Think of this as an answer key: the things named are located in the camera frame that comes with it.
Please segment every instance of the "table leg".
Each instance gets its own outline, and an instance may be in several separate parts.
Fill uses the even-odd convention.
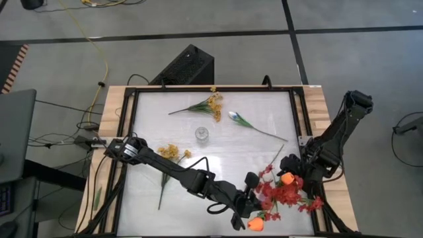
[[[37,162],[25,159],[23,177],[36,177],[38,180],[57,184],[62,187],[84,191],[86,179],[69,173],[41,165]]]

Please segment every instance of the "black metal frame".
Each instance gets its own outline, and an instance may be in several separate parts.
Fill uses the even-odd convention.
[[[305,130],[307,132],[308,136],[312,136],[311,131],[311,124],[308,116],[307,106],[305,103],[305,97],[304,97],[304,91],[303,87],[273,87],[272,82],[270,81],[270,78],[268,76],[265,76],[263,80],[263,85],[267,85],[267,87],[218,87],[217,90],[219,92],[287,92],[289,93],[289,100],[291,102],[291,109],[293,114],[293,120],[294,120],[294,126],[297,136],[301,135],[301,125],[299,123],[299,115],[295,103],[295,95],[299,96],[299,100],[301,103],[301,110],[304,117],[305,122]],[[124,132],[124,124],[126,120],[126,114],[128,111],[128,103],[131,96],[134,97],[134,100],[132,102],[132,111],[130,114],[130,123],[128,128],[128,133],[132,132],[135,116],[137,112],[137,104],[139,99],[140,93],[158,93],[158,92],[209,92],[210,89],[208,87],[165,87],[164,85],[162,87],[155,87],[155,88],[127,88],[125,90],[124,94],[124,101],[122,105],[122,111],[118,126],[118,133],[116,136],[122,137]],[[108,184],[106,188],[106,196],[109,195],[110,191],[113,189],[113,182],[114,178],[116,176],[116,169],[117,169],[118,162],[113,161],[112,166],[110,168],[109,178],[108,178]],[[113,224],[112,224],[112,232],[117,233],[118,232],[118,222],[120,219],[120,209],[122,207],[122,198],[123,198],[123,192],[124,189],[119,193],[117,200],[116,200],[116,208],[114,211],[114,217],[113,217]],[[325,225],[327,228],[327,231],[332,231],[331,222],[326,216],[326,214],[323,214],[325,217]],[[99,233],[105,232],[106,227],[106,220],[107,220],[107,214],[102,219],[100,223],[100,230]],[[314,233],[319,232],[319,222],[317,220],[317,214],[316,212],[312,212],[311,214],[311,221],[313,224],[313,231]]]

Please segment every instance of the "gray floor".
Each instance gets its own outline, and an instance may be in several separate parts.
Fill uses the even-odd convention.
[[[65,1],[79,6],[76,1]],[[289,0],[297,29],[404,26],[423,24],[420,1]],[[50,0],[45,9],[59,7]],[[148,0],[131,7],[73,11],[89,36],[122,36],[228,30],[287,28],[280,1],[164,1]],[[66,12],[25,11],[19,1],[0,14],[0,40],[81,37]],[[422,31],[299,35],[309,83],[322,85],[332,118],[343,94],[358,89],[373,96],[375,110],[357,127],[345,147],[346,178],[360,230],[372,235],[421,237],[423,227],[422,169],[407,167],[391,152],[391,128],[409,112],[423,108]],[[101,42],[110,65],[108,85],[122,85],[132,73],[154,78],[187,45],[215,57],[217,84],[259,84],[269,75],[275,84],[300,84],[288,35],[234,36],[174,40]],[[78,108],[90,105],[104,64],[89,43],[30,45],[14,91],[34,88],[38,99]],[[144,84],[133,80],[133,84]],[[104,103],[106,90],[100,94]],[[32,136],[71,134],[81,113],[36,104]],[[396,138],[399,155],[423,164],[421,138],[414,132]],[[31,148],[28,158],[60,166],[83,158],[78,147]],[[70,168],[81,172],[82,164]],[[42,185],[41,194],[54,189]],[[63,190],[44,200],[38,216],[47,220],[40,237],[69,234],[56,219],[80,199]],[[75,226],[79,204],[64,215]]]

